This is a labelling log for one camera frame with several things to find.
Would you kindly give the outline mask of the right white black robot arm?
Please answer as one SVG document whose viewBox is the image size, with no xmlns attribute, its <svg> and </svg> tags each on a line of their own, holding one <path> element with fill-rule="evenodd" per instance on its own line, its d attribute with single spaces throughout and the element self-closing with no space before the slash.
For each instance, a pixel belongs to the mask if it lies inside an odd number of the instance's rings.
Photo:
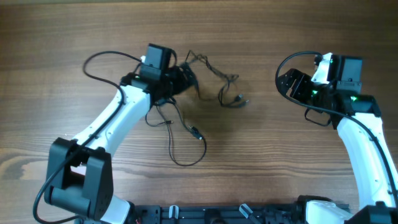
<svg viewBox="0 0 398 224">
<path fill-rule="evenodd" d="M 352 214 L 327 198 L 302 196 L 298 220 L 302 223 L 397 223 L 397 169 L 383 133 L 381 110 L 375 97 L 361 94 L 360 57 L 314 56 L 315 73 L 282 67 L 300 55 L 284 59 L 275 72 L 277 91 L 307 111 L 329 115 L 327 125 L 337 130 L 348 152 L 359 195 L 358 212 Z"/>
</svg>

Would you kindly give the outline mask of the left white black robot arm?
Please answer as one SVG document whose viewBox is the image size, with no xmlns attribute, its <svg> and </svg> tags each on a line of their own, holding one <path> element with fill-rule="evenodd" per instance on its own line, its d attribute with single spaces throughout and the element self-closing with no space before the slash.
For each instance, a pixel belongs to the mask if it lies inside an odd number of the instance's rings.
<svg viewBox="0 0 398 224">
<path fill-rule="evenodd" d="M 95 223 L 140 223 L 132 202 L 114 195 L 112 157 L 127 133 L 153 106 L 171 103 L 174 96 L 197 84 L 189 64 L 171 64 L 174 50 L 149 44 L 137 67 L 112 83 L 117 93 L 109 105 L 73 139 L 57 138 L 51 145 L 46 181 L 39 201 L 72 212 L 72 220 Z"/>
</svg>

